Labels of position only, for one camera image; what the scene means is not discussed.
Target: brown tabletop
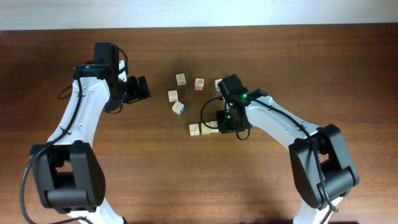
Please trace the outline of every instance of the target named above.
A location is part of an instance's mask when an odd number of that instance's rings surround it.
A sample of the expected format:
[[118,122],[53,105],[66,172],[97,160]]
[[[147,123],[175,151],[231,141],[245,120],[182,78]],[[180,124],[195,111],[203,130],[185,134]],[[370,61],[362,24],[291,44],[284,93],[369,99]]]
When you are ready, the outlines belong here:
[[[298,117],[343,131],[361,183],[332,221],[397,221],[398,26],[363,24],[0,32],[1,223],[24,222],[19,185],[30,148],[57,127],[68,100],[56,96],[99,41],[124,49],[130,75],[145,75],[152,94],[101,114],[93,143],[106,198],[127,221],[249,223],[297,213],[289,154],[265,132],[254,128],[247,141],[189,135],[217,95],[214,80],[233,73]],[[178,73],[186,85],[177,86]],[[183,115],[169,90],[178,90]],[[209,105],[205,118],[221,108]],[[41,206],[32,175],[25,199],[39,223],[67,218]]]

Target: block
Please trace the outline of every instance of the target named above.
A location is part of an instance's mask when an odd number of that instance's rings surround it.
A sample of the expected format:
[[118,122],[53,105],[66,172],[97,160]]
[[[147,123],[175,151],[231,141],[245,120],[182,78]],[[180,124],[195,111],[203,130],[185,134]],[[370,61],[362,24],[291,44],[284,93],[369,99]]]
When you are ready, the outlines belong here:
[[195,79],[195,89],[203,90],[203,86],[205,85],[205,80],[202,78]]
[[176,112],[177,114],[181,115],[182,112],[185,111],[185,106],[182,103],[177,101],[173,105],[173,111]]
[[219,79],[214,81],[214,86],[216,87],[216,91],[220,91],[220,88],[218,87],[218,83],[221,82],[223,79]]
[[191,134],[191,136],[199,135],[200,134],[199,124],[190,124],[189,133]]
[[[217,128],[217,121],[210,121],[210,127]],[[211,133],[219,133],[218,129],[210,129]]]
[[187,81],[185,81],[185,74],[184,73],[175,75],[175,77],[177,79],[177,85],[185,85],[185,84],[187,84]]
[[203,123],[200,123],[200,128],[201,128],[201,134],[210,134],[211,129],[207,128]]
[[170,102],[178,101],[178,94],[176,90],[169,91],[169,101]]

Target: robotic arm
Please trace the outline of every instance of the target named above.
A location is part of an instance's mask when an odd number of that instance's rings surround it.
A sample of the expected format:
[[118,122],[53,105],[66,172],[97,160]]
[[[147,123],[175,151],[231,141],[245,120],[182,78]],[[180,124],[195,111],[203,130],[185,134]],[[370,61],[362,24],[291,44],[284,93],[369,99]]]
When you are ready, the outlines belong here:
[[[295,186],[303,201],[294,224],[327,223],[336,205],[359,184],[359,175],[343,133],[333,124],[320,128],[279,106],[262,90],[248,91],[236,75],[219,82],[224,111],[217,112],[219,131],[252,126],[271,135],[290,154]],[[322,163],[318,153],[328,154]]]
[[[119,51],[126,61],[119,61]],[[40,201],[45,208],[68,214],[81,223],[115,223],[127,221],[117,215],[105,197],[105,176],[92,150],[93,138],[102,111],[121,110],[124,104],[148,98],[145,77],[127,78],[128,59],[122,49],[111,43],[95,43],[94,60],[79,65],[73,73],[70,101],[55,132],[47,144],[34,145],[30,162]],[[71,172],[59,172],[65,163]],[[21,208],[25,219],[24,183]]]

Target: white backdrop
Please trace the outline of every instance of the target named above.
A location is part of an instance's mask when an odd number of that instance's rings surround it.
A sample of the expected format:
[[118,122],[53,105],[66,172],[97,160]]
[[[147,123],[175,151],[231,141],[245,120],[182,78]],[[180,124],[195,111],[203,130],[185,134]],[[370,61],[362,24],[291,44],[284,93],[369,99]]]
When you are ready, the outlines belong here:
[[398,22],[398,0],[0,0],[0,30]]

